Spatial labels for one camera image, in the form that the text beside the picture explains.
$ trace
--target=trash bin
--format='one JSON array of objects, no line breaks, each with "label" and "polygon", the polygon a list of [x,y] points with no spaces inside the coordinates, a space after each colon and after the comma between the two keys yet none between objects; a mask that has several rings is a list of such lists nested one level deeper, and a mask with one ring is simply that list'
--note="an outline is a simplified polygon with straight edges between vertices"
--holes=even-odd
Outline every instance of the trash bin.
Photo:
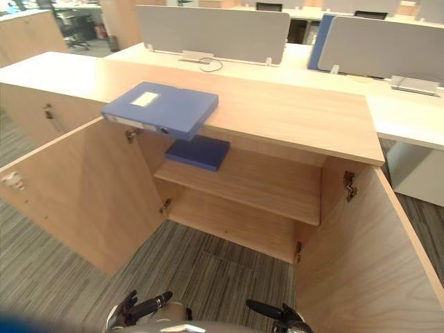
[{"label": "trash bin", "polygon": [[119,49],[119,43],[117,41],[116,36],[108,36],[108,45],[110,46],[111,52],[117,52],[120,51]]}]

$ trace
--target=cabinet top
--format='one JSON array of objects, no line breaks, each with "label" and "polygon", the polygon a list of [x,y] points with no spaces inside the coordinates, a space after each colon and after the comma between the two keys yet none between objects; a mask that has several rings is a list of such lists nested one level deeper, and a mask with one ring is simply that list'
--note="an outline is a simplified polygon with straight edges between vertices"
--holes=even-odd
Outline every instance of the cabinet top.
[{"label": "cabinet top", "polygon": [[109,103],[148,81],[219,95],[215,130],[382,165],[362,95],[48,52],[0,69],[0,83]]}]

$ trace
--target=white desk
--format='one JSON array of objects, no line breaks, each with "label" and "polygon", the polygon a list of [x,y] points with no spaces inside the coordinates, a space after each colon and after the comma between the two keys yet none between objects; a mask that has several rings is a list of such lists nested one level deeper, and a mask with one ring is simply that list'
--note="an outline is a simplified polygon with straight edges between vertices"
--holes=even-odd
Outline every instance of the white desk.
[{"label": "white desk", "polygon": [[[311,71],[306,69],[310,51],[309,45],[287,44],[280,66],[222,60],[223,68],[208,75],[364,95],[378,136],[398,141],[387,158],[393,169],[394,190],[444,205],[444,173],[438,171],[444,169],[444,91],[440,91],[438,98],[393,90],[385,80]],[[153,53],[145,49],[142,43],[108,58],[190,71],[200,71],[200,66],[205,69],[217,68],[217,64],[180,61],[181,55]]]}]

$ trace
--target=blue desk divider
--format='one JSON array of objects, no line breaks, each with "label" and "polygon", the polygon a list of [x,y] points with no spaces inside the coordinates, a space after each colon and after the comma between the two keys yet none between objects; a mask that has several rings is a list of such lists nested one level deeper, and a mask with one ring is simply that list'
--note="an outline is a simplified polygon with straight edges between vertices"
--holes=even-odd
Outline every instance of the blue desk divider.
[{"label": "blue desk divider", "polygon": [[314,69],[315,71],[320,70],[318,67],[318,62],[321,58],[322,49],[327,39],[330,25],[332,24],[335,17],[336,15],[333,14],[324,14],[324,16],[322,17],[322,21],[319,26],[318,37],[316,37],[316,41],[314,42],[313,48],[311,49],[310,58],[308,60],[308,69]]}]

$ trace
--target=wooden panel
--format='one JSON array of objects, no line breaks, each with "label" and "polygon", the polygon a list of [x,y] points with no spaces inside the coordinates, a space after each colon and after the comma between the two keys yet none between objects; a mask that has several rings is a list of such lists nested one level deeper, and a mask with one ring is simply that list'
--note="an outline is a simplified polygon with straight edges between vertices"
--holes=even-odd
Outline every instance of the wooden panel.
[{"label": "wooden panel", "polygon": [[[69,66],[60,73],[47,68],[48,63]],[[365,97],[356,94],[61,53],[45,53],[3,68],[0,80],[105,103],[142,81],[214,93],[219,95],[219,106],[205,122],[211,129],[323,155],[384,163]]]},{"label": "wooden panel", "polygon": [[[342,187],[337,163],[326,186]],[[384,174],[367,166],[355,183],[302,248],[298,311],[319,333],[444,332],[443,287]]]},{"label": "wooden panel", "polygon": [[202,8],[232,8],[239,6],[239,0],[200,0],[199,7]]},{"label": "wooden panel", "polygon": [[396,14],[416,16],[416,13],[418,13],[418,9],[418,6],[399,6]]},{"label": "wooden panel", "polygon": [[142,41],[134,7],[166,6],[167,0],[101,0],[102,12],[110,35],[117,36],[120,49]]},{"label": "wooden panel", "polygon": [[67,52],[51,11],[0,21],[0,67],[47,51]]},{"label": "wooden panel", "polygon": [[315,227],[186,189],[173,202],[169,218],[261,253],[293,262],[297,240]]},{"label": "wooden panel", "polygon": [[242,137],[241,135],[220,132],[207,127],[202,128],[199,131],[199,134],[206,137],[213,137],[215,139],[229,141],[231,147],[233,148],[244,149],[245,151],[254,151],[255,153],[284,158],[286,160],[314,165],[316,167],[321,167],[326,158],[325,155],[272,144],[266,140],[251,139],[249,137]]},{"label": "wooden panel", "polygon": [[112,274],[163,221],[153,179],[125,126],[85,124],[0,169],[18,172],[23,191],[4,197],[97,268]]},{"label": "wooden panel", "polygon": [[[0,84],[0,106],[36,146],[99,117],[103,105],[78,97]],[[55,120],[46,118],[46,110]]]},{"label": "wooden panel", "polygon": [[321,169],[231,148],[217,172],[165,160],[156,178],[319,225]]}]

